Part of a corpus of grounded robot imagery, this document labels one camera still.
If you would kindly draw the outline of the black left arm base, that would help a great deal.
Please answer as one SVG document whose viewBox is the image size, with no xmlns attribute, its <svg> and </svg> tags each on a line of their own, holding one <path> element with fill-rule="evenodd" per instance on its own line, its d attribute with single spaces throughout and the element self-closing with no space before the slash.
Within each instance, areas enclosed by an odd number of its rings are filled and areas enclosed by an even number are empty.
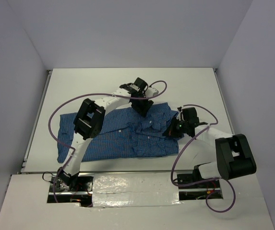
<svg viewBox="0 0 275 230">
<path fill-rule="evenodd" d="M 43 172 L 42 180 L 49 183 L 47 203 L 79 203 L 82 207 L 92 207 L 93 181 L 92 175 L 77 176 L 71 185 L 61 179 L 54 181 L 56 174 Z"/>
</svg>

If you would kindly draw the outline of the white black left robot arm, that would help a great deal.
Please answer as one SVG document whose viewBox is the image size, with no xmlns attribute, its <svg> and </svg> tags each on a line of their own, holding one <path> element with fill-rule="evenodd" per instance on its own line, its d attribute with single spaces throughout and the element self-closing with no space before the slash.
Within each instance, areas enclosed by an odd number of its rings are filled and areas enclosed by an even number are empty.
<svg viewBox="0 0 275 230">
<path fill-rule="evenodd" d="M 155 88 L 137 78 L 133 83 L 119 86 L 113 93 L 103 93 L 102 98 L 83 100 L 73 121 L 73 139 L 71 144 L 58 143 L 68 149 L 63 165 L 58 169 L 56 178 L 67 191 L 77 187 L 80 164 L 92 139 L 102 130 L 105 116 L 120 106 L 131 104 L 131 107 L 145 117 L 153 105 L 152 97 L 159 94 Z"/>
</svg>

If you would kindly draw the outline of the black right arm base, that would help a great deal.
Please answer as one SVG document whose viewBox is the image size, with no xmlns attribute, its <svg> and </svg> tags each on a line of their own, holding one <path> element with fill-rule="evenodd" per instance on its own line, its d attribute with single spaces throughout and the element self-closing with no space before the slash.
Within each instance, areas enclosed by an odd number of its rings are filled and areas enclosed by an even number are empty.
<svg viewBox="0 0 275 230">
<path fill-rule="evenodd" d="M 183 173 L 174 173 L 173 182 L 177 185 L 191 184 L 198 181 L 198 177 L 193 174 L 193 171 Z M 178 187 L 179 200 L 204 200 L 211 194 L 210 199 L 222 199 L 221 186 L 218 180 L 209 181 L 190 186 Z"/>
</svg>

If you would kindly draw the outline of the blue checked long sleeve shirt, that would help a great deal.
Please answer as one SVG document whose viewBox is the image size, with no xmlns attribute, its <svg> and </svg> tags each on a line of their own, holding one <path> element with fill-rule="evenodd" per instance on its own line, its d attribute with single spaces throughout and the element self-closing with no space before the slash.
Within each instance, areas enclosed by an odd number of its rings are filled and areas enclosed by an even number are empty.
<svg viewBox="0 0 275 230">
<path fill-rule="evenodd" d="M 90 142 L 82 162 L 178 154 L 178 139 L 163 136 L 177 115 L 168 103 L 152 105 L 146 117 L 131 107 L 116 109 L 105 116 L 102 130 Z"/>
</svg>

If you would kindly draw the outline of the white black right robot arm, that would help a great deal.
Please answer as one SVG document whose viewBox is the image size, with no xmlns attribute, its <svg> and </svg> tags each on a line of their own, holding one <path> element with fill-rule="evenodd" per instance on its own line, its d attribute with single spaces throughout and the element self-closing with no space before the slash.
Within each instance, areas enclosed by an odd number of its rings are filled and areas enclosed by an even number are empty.
<svg viewBox="0 0 275 230">
<path fill-rule="evenodd" d="M 181 138 L 183 135 L 191 137 L 189 142 L 178 154 L 172 170 L 184 150 L 194 140 L 215 148 L 215 161 L 194 166 L 192 184 L 204 187 L 209 181 L 224 179 L 226 181 L 256 173 L 257 165 L 250 145 L 244 134 L 230 134 L 214 128 L 218 124 L 217 117 L 208 109 L 194 104 L 187 104 L 178 108 L 163 136 L 167 138 Z"/>
</svg>

